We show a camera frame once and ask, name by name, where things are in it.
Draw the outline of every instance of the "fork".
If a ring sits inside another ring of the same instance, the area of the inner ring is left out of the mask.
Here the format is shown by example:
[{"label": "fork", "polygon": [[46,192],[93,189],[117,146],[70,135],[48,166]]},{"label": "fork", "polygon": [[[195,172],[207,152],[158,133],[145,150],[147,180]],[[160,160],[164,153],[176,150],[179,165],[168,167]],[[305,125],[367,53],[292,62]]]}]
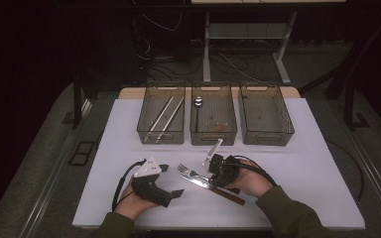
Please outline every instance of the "fork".
[{"label": "fork", "polygon": [[207,177],[205,177],[205,176],[202,176],[202,175],[199,175],[197,172],[188,169],[186,166],[184,166],[184,165],[182,165],[182,164],[179,164],[179,166],[178,166],[178,170],[179,170],[183,175],[190,176],[190,177],[198,177],[198,178],[204,179],[204,180],[206,180],[206,181],[209,181],[209,178],[207,178]]}]

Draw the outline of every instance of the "table surface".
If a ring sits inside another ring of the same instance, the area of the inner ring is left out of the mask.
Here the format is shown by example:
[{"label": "table surface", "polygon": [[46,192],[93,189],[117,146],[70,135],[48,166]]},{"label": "table surface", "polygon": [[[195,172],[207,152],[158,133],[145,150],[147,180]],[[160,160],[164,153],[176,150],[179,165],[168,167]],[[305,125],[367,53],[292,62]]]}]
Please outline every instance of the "table surface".
[{"label": "table surface", "polygon": [[[338,230],[364,229],[364,219],[336,167],[308,103],[298,93],[291,93],[297,92],[291,87],[283,87],[282,91],[296,131],[286,147],[244,145],[239,131],[234,146],[221,146],[216,153],[224,157],[245,156],[257,162],[289,197],[312,207],[324,226]],[[180,177],[176,170],[179,164],[207,175],[201,164],[211,149],[210,146],[191,145],[189,97],[185,104],[185,142],[182,145],[141,144],[136,126],[143,92],[143,88],[125,88],[119,96],[121,99],[115,101],[72,224],[98,227],[111,210],[117,183],[127,168],[154,156],[160,164],[170,166],[157,179],[157,186],[166,191],[182,188],[185,191],[182,197],[173,199],[168,208],[160,206],[142,214],[135,221],[136,229],[270,229],[271,223],[254,204],[254,197],[239,194],[246,200],[241,206]],[[240,128],[238,110],[235,112]]]}]

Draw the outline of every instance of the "clear plastic bin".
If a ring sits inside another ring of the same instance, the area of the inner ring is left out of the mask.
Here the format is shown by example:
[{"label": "clear plastic bin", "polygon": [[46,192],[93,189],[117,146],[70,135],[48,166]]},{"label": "clear plastic bin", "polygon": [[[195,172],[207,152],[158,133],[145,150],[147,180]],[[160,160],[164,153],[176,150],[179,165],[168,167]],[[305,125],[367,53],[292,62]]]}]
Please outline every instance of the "clear plastic bin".
[{"label": "clear plastic bin", "polygon": [[185,82],[149,82],[138,121],[142,144],[183,144]]},{"label": "clear plastic bin", "polygon": [[191,85],[190,139],[194,146],[234,145],[237,126],[229,82],[201,81]]},{"label": "clear plastic bin", "polygon": [[239,112],[246,145],[286,146],[295,133],[277,82],[240,82]]}]

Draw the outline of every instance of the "floor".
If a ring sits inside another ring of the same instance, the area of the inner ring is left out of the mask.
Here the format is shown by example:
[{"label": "floor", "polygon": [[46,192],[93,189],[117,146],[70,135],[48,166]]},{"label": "floor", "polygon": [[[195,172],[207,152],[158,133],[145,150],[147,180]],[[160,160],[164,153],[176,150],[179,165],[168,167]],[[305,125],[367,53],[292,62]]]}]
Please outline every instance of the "floor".
[{"label": "floor", "polygon": [[[276,47],[274,42],[214,42],[210,47],[211,79],[232,83],[245,77],[279,80],[271,57]],[[348,43],[289,45],[284,64],[291,85],[301,87],[327,73],[344,59],[350,47]],[[148,80],[184,79],[189,85],[192,81],[201,80],[200,49],[199,42],[193,42],[192,58],[187,62],[158,53],[156,63],[148,70]],[[365,230],[337,231],[335,235],[381,237],[381,119],[367,100],[357,93],[354,112],[361,113],[369,127],[358,128],[355,132],[348,130],[342,122],[343,98],[325,99],[323,91],[326,86],[327,83],[321,84],[302,97],[307,99],[366,223]],[[117,95],[118,92],[101,92],[96,100],[84,100],[83,120],[76,130],[72,130],[71,86],[61,94],[0,202],[0,237],[84,237],[89,233],[88,230],[73,227],[71,222]],[[70,166],[67,162],[80,142],[94,143],[89,161],[84,167]],[[146,235],[271,237],[269,232],[153,231]]]}]

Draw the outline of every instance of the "knife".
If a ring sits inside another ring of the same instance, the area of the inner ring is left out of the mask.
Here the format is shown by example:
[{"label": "knife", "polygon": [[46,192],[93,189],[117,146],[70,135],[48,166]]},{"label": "knife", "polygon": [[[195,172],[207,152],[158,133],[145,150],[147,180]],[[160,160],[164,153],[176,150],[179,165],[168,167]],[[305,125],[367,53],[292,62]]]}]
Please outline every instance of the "knife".
[{"label": "knife", "polygon": [[228,193],[226,191],[223,191],[223,190],[219,189],[218,187],[215,187],[215,186],[213,186],[213,185],[211,185],[211,184],[209,184],[207,182],[201,181],[201,180],[199,180],[197,178],[193,178],[193,177],[190,177],[190,176],[185,176],[185,175],[181,175],[181,177],[183,179],[186,179],[186,180],[190,181],[190,182],[193,182],[194,184],[196,184],[198,186],[201,186],[201,187],[203,187],[205,189],[208,189],[208,190],[210,190],[210,191],[212,191],[212,192],[214,192],[214,193],[216,193],[216,194],[218,194],[218,195],[220,195],[222,197],[225,197],[225,198],[227,198],[227,199],[229,199],[231,201],[234,201],[234,202],[236,202],[239,205],[244,205],[244,203],[245,203],[245,200],[243,200],[242,198],[237,197],[237,196],[235,196],[233,194],[230,194],[230,193]]}]

